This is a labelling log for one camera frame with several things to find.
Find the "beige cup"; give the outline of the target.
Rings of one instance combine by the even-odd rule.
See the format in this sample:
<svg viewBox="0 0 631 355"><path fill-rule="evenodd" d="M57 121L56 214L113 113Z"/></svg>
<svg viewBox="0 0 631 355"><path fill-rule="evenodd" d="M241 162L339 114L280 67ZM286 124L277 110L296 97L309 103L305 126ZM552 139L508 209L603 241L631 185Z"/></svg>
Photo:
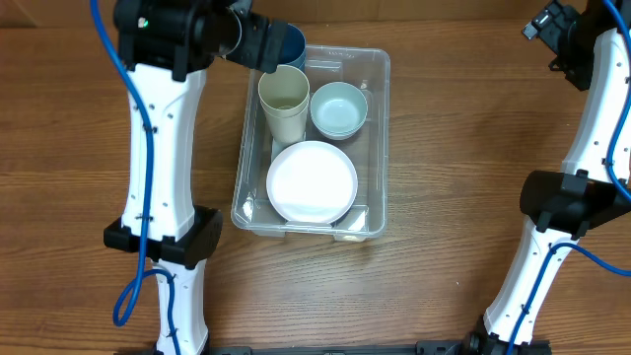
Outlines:
<svg viewBox="0 0 631 355"><path fill-rule="evenodd" d="M257 85L272 137L282 145L303 139L310 103L310 82L297 67L279 65L274 73L264 73Z"/></svg>

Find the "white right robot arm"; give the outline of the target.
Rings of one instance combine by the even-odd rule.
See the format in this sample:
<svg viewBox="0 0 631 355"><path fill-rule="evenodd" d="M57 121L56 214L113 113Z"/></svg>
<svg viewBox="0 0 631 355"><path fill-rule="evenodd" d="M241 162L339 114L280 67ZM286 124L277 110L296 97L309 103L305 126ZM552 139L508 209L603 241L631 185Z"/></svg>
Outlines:
<svg viewBox="0 0 631 355"><path fill-rule="evenodd" d="M549 67L588 94L558 173L531 172L519 249L503 286L464 341L464 354L548 354L532 341L537 314L567 255L587 231L630 211L630 4L549 2L525 27L555 53Z"/></svg>

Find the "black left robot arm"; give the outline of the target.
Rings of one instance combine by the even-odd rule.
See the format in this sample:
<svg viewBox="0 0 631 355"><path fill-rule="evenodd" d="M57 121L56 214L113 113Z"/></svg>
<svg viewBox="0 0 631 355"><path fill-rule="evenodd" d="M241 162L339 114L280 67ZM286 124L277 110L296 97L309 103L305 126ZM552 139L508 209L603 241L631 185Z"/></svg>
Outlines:
<svg viewBox="0 0 631 355"><path fill-rule="evenodd" d="M126 205L105 228L104 242L138 261L112 320L126 324L144 281L154 278L161 321L156 354L210 350L204 271L223 216L192 200L195 118L207 69L216 58L263 73L277 69L288 26L251 7L248 1L119 0L113 9L117 40L109 38L99 5L91 7L130 109Z"/></svg>

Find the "pink plate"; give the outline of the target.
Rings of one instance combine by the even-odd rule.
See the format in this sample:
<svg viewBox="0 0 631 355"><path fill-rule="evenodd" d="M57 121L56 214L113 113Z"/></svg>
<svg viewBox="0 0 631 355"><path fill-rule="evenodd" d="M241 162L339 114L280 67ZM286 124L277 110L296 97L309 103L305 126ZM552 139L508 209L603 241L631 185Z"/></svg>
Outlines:
<svg viewBox="0 0 631 355"><path fill-rule="evenodd" d="M359 180L355 166L339 148L304 141L278 154L265 187L272 206L286 221L324 225L349 211Z"/></svg>

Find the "blue cup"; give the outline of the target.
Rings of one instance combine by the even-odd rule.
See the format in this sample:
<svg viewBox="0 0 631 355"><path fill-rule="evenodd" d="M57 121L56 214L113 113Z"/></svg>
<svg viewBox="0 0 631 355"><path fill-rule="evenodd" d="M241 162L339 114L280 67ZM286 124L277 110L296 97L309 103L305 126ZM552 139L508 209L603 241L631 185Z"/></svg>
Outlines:
<svg viewBox="0 0 631 355"><path fill-rule="evenodd" d="M279 64L289 65L305 71L307 61L307 40L303 32L292 24L286 27Z"/></svg>

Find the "clear plastic storage bin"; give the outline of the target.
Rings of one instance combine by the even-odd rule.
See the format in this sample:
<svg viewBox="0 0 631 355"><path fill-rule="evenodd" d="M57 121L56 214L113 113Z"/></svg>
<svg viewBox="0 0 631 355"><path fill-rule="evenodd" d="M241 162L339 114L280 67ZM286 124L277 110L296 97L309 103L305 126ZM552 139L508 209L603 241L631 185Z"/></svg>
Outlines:
<svg viewBox="0 0 631 355"><path fill-rule="evenodd" d="M311 91L330 82L346 82L365 95L366 122L352 137L329 143L343 151L358 174L359 188L349 211L334 223L292 224L273 208L265 180L272 163L272 136L259 102L261 73L249 73L245 121L233 197L233 224L258 236L328 235L339 242L363 242L380 237L387 222L388 126L390 59L377 48L309 45L306 76Z"/></svg>

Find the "grey small bowl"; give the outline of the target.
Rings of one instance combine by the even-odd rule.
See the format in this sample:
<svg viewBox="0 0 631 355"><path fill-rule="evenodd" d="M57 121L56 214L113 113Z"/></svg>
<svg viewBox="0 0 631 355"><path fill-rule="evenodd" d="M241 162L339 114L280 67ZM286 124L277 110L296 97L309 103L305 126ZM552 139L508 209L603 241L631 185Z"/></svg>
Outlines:
<svg viewBox="0 0 631 355"><path fill-rule="evenodd" d="M331 82L320 87L311 99L311 118L315 128L326 138L345 140L364 125L368 116L365 95L345 82Z"/></svg>

